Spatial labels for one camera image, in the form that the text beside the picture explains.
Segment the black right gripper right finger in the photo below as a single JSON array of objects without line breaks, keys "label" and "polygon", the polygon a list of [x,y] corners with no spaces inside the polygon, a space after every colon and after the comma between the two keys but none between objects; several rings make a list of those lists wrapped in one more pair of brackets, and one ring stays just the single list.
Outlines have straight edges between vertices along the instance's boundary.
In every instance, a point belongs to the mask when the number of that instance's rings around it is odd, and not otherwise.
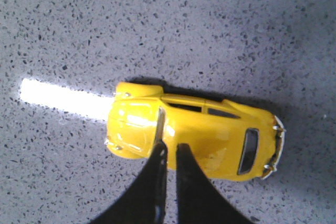
[{"label": "black right gripper right finger", "polygon": [[188,144],[176,152],[178,223],[251,223],[212,185]]}]

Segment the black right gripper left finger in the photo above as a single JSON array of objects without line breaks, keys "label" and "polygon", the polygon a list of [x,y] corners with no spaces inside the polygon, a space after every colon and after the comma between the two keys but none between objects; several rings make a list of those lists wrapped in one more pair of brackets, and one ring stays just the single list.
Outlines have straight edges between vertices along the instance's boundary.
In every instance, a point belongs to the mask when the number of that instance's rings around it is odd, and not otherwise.
[{"label": "black right gripper left finger", "polygon": [[166,201],[167,147],[162,141],[130,187],[91,223],[163,223]]}]

